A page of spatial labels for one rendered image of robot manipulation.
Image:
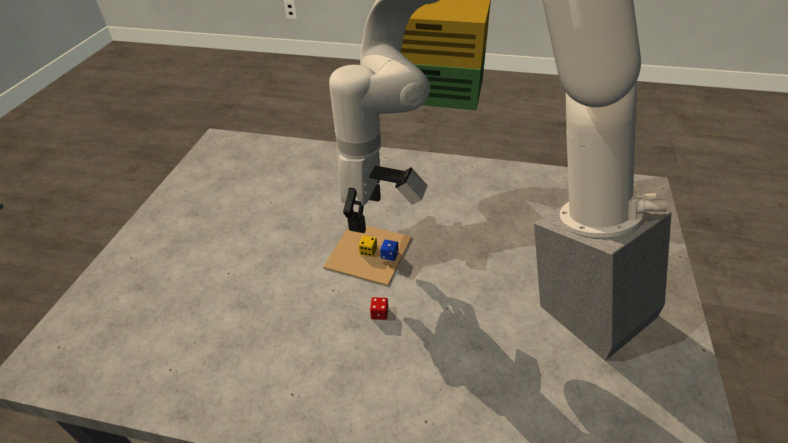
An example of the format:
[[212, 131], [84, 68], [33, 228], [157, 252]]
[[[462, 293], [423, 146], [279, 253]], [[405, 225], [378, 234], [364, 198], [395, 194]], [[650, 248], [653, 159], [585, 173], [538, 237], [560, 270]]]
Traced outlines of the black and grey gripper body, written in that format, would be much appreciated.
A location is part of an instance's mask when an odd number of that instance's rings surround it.
[[[380, 143], [380, 148], [382, 143]], [[377, 185], [378, 180], [369, 178], [375, 166], [380, 166], [379, 150], [363, 156], [351, 156], [341, 153], [339, 155], [339, 190], [340, 200], [346, 201], [349, 188], [356, 189], [358, 201], [362, 206], [367, 204], [371, 198], [372, 191]], [[378, 152], [378, 153], [377, 153]]]

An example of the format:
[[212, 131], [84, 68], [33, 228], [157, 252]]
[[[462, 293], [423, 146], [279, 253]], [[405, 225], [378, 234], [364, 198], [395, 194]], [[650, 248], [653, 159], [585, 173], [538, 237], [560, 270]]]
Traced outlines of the red die with white pips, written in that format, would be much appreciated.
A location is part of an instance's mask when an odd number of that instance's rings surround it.
[[388, 299], [372, 297], [371, 299], [371, 319], [387, 320]]

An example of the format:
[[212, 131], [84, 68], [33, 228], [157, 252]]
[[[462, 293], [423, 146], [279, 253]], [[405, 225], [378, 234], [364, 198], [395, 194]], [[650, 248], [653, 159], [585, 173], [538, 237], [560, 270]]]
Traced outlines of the dark blue die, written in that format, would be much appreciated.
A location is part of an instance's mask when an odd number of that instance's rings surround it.
[[382, 259], [396, 261], [397, 255], [398, 255], [398, 242], [391, 241], [390, 239], [385, 239], [383, 241], [382, 248], [380, 249], [380, 256], [382, 256]]

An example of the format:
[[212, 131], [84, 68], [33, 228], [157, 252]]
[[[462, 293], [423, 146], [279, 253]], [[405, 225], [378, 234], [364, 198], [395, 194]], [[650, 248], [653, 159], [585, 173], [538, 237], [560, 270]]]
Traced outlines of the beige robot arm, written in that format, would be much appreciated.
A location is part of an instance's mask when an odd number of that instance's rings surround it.
[[[360, 65], [329, 79], [338, 150], [363, 156], [380, 148], [380, 113], [422, 106], [430, 81], [401, 52], [413, 12], [439, 0], [376, 0], [363, 33]], [[566, 92], [569, 202], [562, 225], [587, 237], [616, 237], [667, 211], [667, 199], [635, 192], [634, 138], [641, 51], [633, 0], [542, 0], [560, 83]], [[424, 180], [410, 167], [375, 166], [369, 178], [396, 183], [410, 204]], [[637, 198], [636, 198], [637, 197]]]

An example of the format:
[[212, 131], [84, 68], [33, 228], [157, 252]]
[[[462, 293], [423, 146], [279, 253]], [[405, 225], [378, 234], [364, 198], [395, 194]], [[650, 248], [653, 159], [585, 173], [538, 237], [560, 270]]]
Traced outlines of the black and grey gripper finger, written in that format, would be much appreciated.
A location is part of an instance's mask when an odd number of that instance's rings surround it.
[[[355, 200], [355, 198], [356, 189], [349, 188], [343, 213], [345, 214], [345, 218], [347, 218], [347, 224], [350, 231], [365, 233], [366, 225], [365, 216], [363, 215], [364, 206], [362, 206], [362, 202]], [[354, 212], [354, 204], [359, 205], [358, 212]]]
[[371, 198], [369, 198], [369, 200], [374, 200], [377, 202], [380, 201], [380, 185], [378, 185], [379, 182], [380, 180], [378, 180], [377, 185], [374, 188], [374, 191], [372, 191]]

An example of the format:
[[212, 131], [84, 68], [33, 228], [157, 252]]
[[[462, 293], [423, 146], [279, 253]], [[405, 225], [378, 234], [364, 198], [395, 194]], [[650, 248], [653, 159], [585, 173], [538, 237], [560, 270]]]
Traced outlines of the tan flat mat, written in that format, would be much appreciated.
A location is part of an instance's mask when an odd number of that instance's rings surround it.
[[[360, 255], [358, 244], [363, 236], [377, 238], [377, 249], [374, 256]], [[389, 285], [411, 238], [412, 236], [377, 229], [369, 225], [366, 225], [365, 233], [350, 231], [347, 227], [323, 268], [374, 281], [378, 284]], [[398, 242], [396, 261], [382, 259], [380, 256], [380, 249], [385, 239]]]

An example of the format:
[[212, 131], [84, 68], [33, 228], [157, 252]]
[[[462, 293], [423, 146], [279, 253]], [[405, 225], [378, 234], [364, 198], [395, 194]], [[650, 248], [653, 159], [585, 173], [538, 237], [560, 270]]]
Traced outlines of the yellow die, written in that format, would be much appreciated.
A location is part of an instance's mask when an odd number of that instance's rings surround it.
[[370, 236], [363, 236], [358, 244], [360, 255], [374, 256], [377, 249], [377, 238]]

